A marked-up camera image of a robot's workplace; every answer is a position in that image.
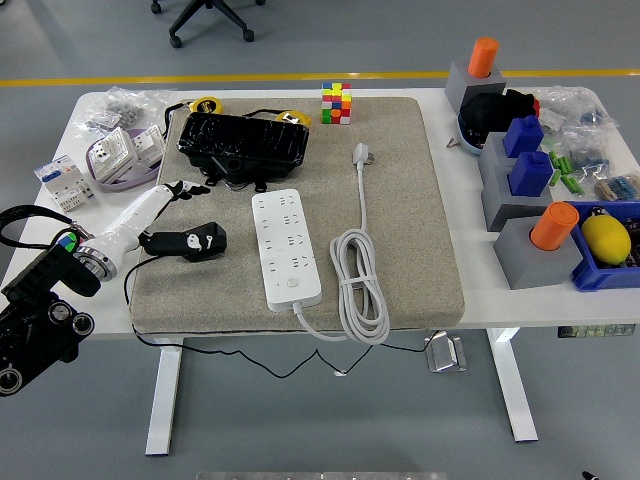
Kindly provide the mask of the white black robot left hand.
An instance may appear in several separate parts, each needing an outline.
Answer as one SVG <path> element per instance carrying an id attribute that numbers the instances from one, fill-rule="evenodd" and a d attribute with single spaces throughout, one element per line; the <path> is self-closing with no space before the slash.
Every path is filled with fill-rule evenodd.
<path id="1" fill-rule="evenodd" d="M 155 186 L 137 197 L 105 232 L 83 243 L 78 251 L 115 269 L 120 267 L 126 253 L 139 247 L 149 255 L 181 256 L 189 261 L 221 254 L 226 250 L 227 236 L 215 222 L 185 232 L 148 232 L 169 203 L 209 192 L 206 186 L 183 180 Z"/>

